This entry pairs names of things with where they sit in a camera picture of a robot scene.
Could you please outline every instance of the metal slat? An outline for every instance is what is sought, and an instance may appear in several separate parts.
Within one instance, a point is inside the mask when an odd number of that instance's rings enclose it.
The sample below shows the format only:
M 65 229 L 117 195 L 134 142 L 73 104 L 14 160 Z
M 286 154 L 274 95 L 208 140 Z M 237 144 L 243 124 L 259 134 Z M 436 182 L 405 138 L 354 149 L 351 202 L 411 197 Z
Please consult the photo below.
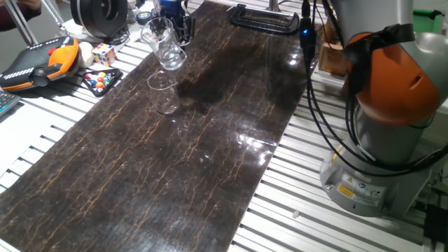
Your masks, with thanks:
M 282 136 L 279 146 L 287 146 L 288 148 L 293 149 L 294 151 L 297 151 L 304 155 L 310 155 L 313 158 L 323 158 L 331 154 L 331 150 L 328 150 L 327 148 L 319 148 L 316 147 L 313 144 L 307 143 L 307 142 L 298 142 L 295 139 L 292 139 L 286 135 Z
M 68 83 L 59 82 L 57 85 L 48 86 L 48 88 L 61 92 L 64 95 L 70 95 L 85 102 L 90 102 L 91 104 L 96 104 L 99 101 L 99 99 L 97 99 L 96 97 L 92 97 L 85 93 L 85 91 L 88 91 L 90 93 L 91 91 L 85 90 L 75 85 L 70 85 Z
M 9 167 L 9 169 L 16 174 L 23 175 L 29 168 L 31 168 L 31 166 L 32 164 L 18 159 L 14 161 L 13 165 Z
M 281 146 L 277 146 L 274 156 L 316 173 L 319 173 L 321 170 L 322 160 L 317 160 L 308 155 L 303 155 L 301 153 L 285 149 Z
M 82 99 L 78 99 L 69 95 L 64 95 L 63 93 L 52 90 L 50 88 L 46 88 L 45 90 L 35 89 L 30 90 L 30 92 L 36 95 L 40 95 L 41 97 L 44 97 L 51 101 L 57 102 L 61 105 L 68 106 L 69 108 L 80 111 L 81 113 L 87 113 L 94 105 L 91 102 L 83 101 Z
M 265 200 L 262 200 L 260 198 L 254 197 L 252 199 L 252 202 L 249 204 L 250 209 L 254 209 L 255 211 L 258 211 L 262 214 L 269 214 L 269 216 L 272 215 L 274 219 L 282 220 L 285 223 L 288 223 L 289 225 L 296 226 L 295 228 L 298 230 L 308 230 L 308 232 L 314 233 L 317 237 L 320 237 L 320 235 L 317 235 L 318 233 L 322 233 L 325 235 L 328 235 L 330 237 L 334 237 L 340 241 L 336 241 L 335 244 L 339 244 L 339 247 L 345 247 L 344 249 L 349 250 L 352 248 L 354 251 L 384 251 L 376 246 L 373 246 L 367 242 L 361 241 L 359 239 L 356 239 L 355 237 L 352 237 L 351 235 L 347 235 L 341 232 L 338 232 L 337 230 L 332 229 L 331 227 L 328 227 L 326 225 L 322 225 L 320 223 L 317 223 L 313 221 L 312 219 L 308 218 L 305 214 L 301 214 L 299 212 L 299 217 L 294 219 L 292 218 L 293 212 L 288 209 L 283 209 L 279 206 L 276 206 L 274 204 L 271 204 L 269 202 L 266 202 Z
M 283 207 L 298 209 L 300 213 L 306 214 L 313 218 L 314 221 L 319 221 L 323 225 L 334 227 L 336 230 L 340 230 L 340 232 L 350 234 L 365 242 L 369 242 L 371 245 L 379 246 L 382 249 L 409 252 L 421 250 L 418 244 L 395 237 L 383 230 L 378 230 L 375 227 L 360 223 L 352 218 L 335 213 L 320 205 L 269 187 L 263 183 L 258 185 L 255 194 L 272 202 L 276 202 Z
M 51 141 L 48 138 L 41 136 L 32 142 L 31 147 L 46 153 L 54 144 L 55 144 L 54 140 Z
M 238 246 L 235 246 L 233 244 L 231 244 L 229 246 L 229 250 L 227 250 L 228 252 L 248 252 L 246 249 L 242 249 Z
M 151 49 L 151 47 L 148 44 L 146 44 L 144 42 L 140 42 L 140 41 L 127 43 L 126 46 L 131 47 L 131 48 L 136 48 L 138 50 L 142 50 L 148 54 L 153 52 L 153 50 Z
M 116 60 L 114 63 L 112 63 L 111 66 L 115 67 L 115 68 L 118 68 L 119 70 L 121 70 L 122 72 L 125 72 L 125 73 L 129 73 L 129 72 L 131 72 L 132 70 L 135 69 L 134 65 L 127 64 L 127 63 L 124 63 L 124 62 L 121 62 L 121 61 L 118 61 L 118 60 Z
M 328 129 L 325 127 L 323 122 L 319 120 L 319 122 L 322 124 L 322 130 L 325 133 L 325 135 L 328 138 L 334 139 L 334 137 L 331 135 L 331 133 L 328 131 Z M 320 134 L 319 129 L 316 126 L 316 123 L 309 119 L 308 117 L 304 117 L 303 115 L 294 114 L 291 119 L 289 120 L 289 125 L 292 125 L 294 127 L 298 127 L 305 131 L 310 131 L 315 134 Z M 333 128 L 333 131 L 339 136 L 339 137 L 345 137 L 347 135 L 347 130 L 340 129 L 340 128 Z
M 392 217 L 370 218 L 350 213 L 334 203 L 320 188 L 297 181 L 293 178 L 288 178 L 287 176 L 278 174 L 274 171 L 266 171 L 265 175 L 262 177 L 262 180 L 276 186 L 277 188 L 287 190 L 290 194 L 301 195 L 307 199 L 325 205 L 327 208 L 331 208 L 334 211 L 342 212 L 346 216 L 351 216 L 351 218 L 356 218 L 360 221 L 362 220 L 366 223 L 371 223 L 370 225 L 376 225 L 378 228 L 383 230 L 395 232 L 399 229 L 399 232 L 395 233 L 396 235 L 412 240 L 415 243 L 421 243 L 423 240 L 424 231 L 420 227 L 411 225 L 402 220 L 394 219 Z
M 289 246 L 292 249 L 301 251 L 334 251 L 336 249 L 330 248 L 313 239 L 310 239 L 303 234 L 289 230 L 275 222 L 269 221 L 266 218 L 261 218 L 250 211 L 244 214 L 241 224 L 251 229 L 257 230 L 264 236 L 276 242 L 280 242 L 283 246 Z
M 142 50 L 138 50 L 135 48 L 131 48 L 129 46 L 125 46 L 123 48 L 121 48 L 120 53 L 125 53 L 127 55 L 139 58 L 139 59 L 144 59 L 146 56 L 149 55 L 149 52 L 144 52 Z
M 266 249 L 269 249 L 270 251 L 275 252 L 293 252 L 293 250 L 290 250 L 289 248 L 286 248 L 274 241 L 271 241 L 265 237 L 262 237 L 261 235 L 258 235 L 254 233 L 251 230 L 248 230 L 247 227 L 239 227 L 237 229 L 237 234 L 241 237 L 244 237 L 248 239 L 251 242 L 255 242 L 256 244 L 259 244 L 262 247 L 265 247 Z
M 32 104 L 40 109 L 43 109 L 44 111 L 65 118 L 72 122 L 78 122 L 85 115 L 84 113 L 73 110 L 69 107 L 63 106 L 56 102 L 50 101 L 49 99 L 39 97 L 35 94 L 27 95 L 26 98 L 22 97 L 21 101 L 28 104 Z
M 314 227 L 304 225 L 300 222 L 300 219 L 304 218 L 303 216 L 294 219 L 293 213 L 286 211 L 284 209 L 280 208 L 274 208 L 276 211 L 272 211 L 271 208 L 266 209 L 265 207 L 262 207 L 254 202 L 251 202 L 248 206 L 248 209 L 253 214 L 261 214 L 263 216 L 269 217 L 280 223 L 280 225 L 285 226 L 288 229 L 295 230 L 296 232 L 300 232 L 303 235 L 306 235 L 308 237 L 312 237 L 312 239 L 320 240 L 322 242 L 325 242 L 327 244 L 331 244 L 334 246 L 334 249 L 337 249 L 338 251 L 346 250 L 346 251 L 367 251 L 363 248 L 363 246 L 354 246 L 353 244 L 350 244 L 347 242 L 348 235 L 345 235 L 344 238 L 346 239 L 338 239 L 335 236 L 335 232 L 333 231 L 332 234 L 327 234 L 325 232 L 322 232 L 320 230 L 317 230 Z M 279 212 L 287 212 L 288 215 L 281 215 Z
M 126 55 L 124 53 L 121 52 L 117 52 L 117 57 L 120 61 L 134 65 L 134 66 L 138 66 L 143 60 L 137 57 L 133 57 L 130 55 Z
M 42 156 L 43 156 L 42 152 L 34 150 L 33 148 L 28 148 L 23 154 L 21 154 L 20 158 L 32 164 L 35 164 L 42 158 Z
M 2 177 L 0 177 L 0 186 L 4 188 L 10 188 L 17 180 L 19 176 L 12 172 L 5 172 Z
M 255 243 L 254 241 L 251 241 L 250 239 L 247 239 L 239 234 L 236 234 L 233 237 L 233 242 L 241 247 L 246 247 L 246 248 L 250 249 L 251 251 L 274 252 L 273 250 L 265 248 L 264 246 L 261 246 L 261 245 Z

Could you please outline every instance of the black strap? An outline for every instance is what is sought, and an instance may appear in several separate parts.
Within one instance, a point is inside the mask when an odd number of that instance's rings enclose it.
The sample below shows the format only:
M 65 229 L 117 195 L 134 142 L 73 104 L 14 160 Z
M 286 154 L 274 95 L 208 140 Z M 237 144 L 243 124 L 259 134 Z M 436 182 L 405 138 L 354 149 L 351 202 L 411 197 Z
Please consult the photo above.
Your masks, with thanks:
M 397 43 L 415 41 L 412 24 L 394 24 L 349 44 L 343 55 L 353 64 L 349 73 L 349 94 L 361 92 L 372 71 L 372 53 Z

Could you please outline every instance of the table surface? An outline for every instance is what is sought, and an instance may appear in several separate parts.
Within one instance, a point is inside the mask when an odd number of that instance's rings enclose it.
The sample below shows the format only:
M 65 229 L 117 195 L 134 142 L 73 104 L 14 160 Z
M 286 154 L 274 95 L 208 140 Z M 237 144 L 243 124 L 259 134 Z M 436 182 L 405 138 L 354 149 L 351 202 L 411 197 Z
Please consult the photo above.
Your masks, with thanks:
M 267 0 L 220 2 L 228 5 L 247 4 L 259 9 L 269 4 Z M 189 1 L 190 12 L 201 3 L 202 0 Z M 301 3 L 286 2 L 281 9 L 300 15 Z M 322 13 L 322 6 L 318 5 L 318 8 Z M 143 43 L 128 43 L 119 52 L 119 59 L 113 67 L 127 75 L 149 53 L 150 48 Z M 93 64 L 90 70 L 105 68 Z M 330 124 L 338 128 L 343 123 L 340 116 L 344 115 L 344 105 L 339 101 L 339 90 L 334 90 L 331 85 L 339 80 L 319 71 L 315 71 L 313 77 L 318 100 L 323 102 L 321 109 L 328 115 Z M 0 130 L 14 132 L 18 125 L 33 124 L 35 137 L 24 136 L 20 138 L 17 151 L 12 148 L 7 150 L 10 156 L 14 156 L 9 157 L 10 160 L 15 162 L 7 167 L 0 165 L 0 176 L 2 168 L 9 168 L 0 178 L 0 192 L 4 187 L 14 184 L 100 100 L 81 85 L 79 75 L 39 90 L 27 91 L 15 109 L 0 118 L 3 121 Z M 345 131 L 337 132 L 341 137 L 346 134 Z M 424 212 L 412 209 L 400 220 L 391 217 L 360 218 L 344 212 L 331 202 L 322 191 L 319 181 L 319 157 L 327 152 L 328 147 L 312 122 L 304 96 L 268 164 L 268 170 L 244 214 L 229 251 L 444 251 L 443 244 L 431 244 L 431 240 L 423 237 L 421 226 L 424 223 Z M 447 208 L 446 197 L 441 200 L 442 207 Z M 300 216 L 293 218 L 296 209 L 300 210 Z M 27 235 L 37 233 L 39 227 L 30 230 Z M 0 240 L 0 250 L 4 248 L 14 251 Z
M 236 27 L 227 9 L 205 2 L 193 14 L 180 111 L 163 116 L 150 102 L 146 79 L 160 68 L 150 55 L 0 195 L 6 242 L 227 249 L 305 88 L 298 35 Z

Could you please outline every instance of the black clamp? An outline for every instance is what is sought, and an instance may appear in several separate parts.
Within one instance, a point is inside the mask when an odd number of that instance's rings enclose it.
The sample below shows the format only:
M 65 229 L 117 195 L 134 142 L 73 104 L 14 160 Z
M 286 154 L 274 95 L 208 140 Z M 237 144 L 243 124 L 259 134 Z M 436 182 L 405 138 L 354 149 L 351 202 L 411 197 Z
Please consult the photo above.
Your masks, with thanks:
M 276 32 L 280 34 L 292 34 L 295 33 L 299 28 L 299 15 L 297 13 L 293 14 L 293 19 L 289 24 L 282 25 L 257 20 L 255 18 L 242 17 L 245 12 L 246 6 L 244 4 L 238 3 L 238 5 L 234 8 L 232 14 L 230 15 L 230 22 L 234 25 L 260 29 L 263 31 Z

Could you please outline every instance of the brown veining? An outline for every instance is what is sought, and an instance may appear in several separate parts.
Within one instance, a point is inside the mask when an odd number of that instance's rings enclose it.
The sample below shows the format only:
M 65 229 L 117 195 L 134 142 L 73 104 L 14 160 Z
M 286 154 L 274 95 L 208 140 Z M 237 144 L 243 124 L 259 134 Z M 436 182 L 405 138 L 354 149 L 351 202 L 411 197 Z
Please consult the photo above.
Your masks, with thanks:
M 157 113 L 147 57 L 0 195 L 21 251 L 226 251 L 305 88 L 295 36 L 235 27 L 206 2 Z

